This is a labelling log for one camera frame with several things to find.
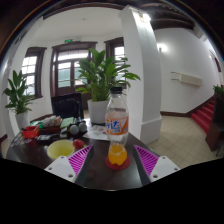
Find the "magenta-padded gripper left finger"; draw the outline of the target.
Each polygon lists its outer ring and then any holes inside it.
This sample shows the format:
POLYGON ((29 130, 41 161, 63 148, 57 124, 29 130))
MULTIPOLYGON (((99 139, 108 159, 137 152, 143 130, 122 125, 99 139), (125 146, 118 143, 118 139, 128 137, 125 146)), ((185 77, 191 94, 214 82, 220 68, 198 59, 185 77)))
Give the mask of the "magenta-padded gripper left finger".
POLYGON ((59 156, 45 170, 76 185, 83 186, 93 155, 94 147, 89 145, 69 156, 59 156))

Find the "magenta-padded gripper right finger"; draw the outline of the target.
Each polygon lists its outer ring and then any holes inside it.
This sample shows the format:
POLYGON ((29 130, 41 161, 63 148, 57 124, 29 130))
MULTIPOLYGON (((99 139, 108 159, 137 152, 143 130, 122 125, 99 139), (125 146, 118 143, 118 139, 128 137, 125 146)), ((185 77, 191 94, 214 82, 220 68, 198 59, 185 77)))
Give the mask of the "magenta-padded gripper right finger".
POLYGON ((167 156, 157 156, 137 145, 134 146, 133 155, 143 186, 180 170, 167 156))

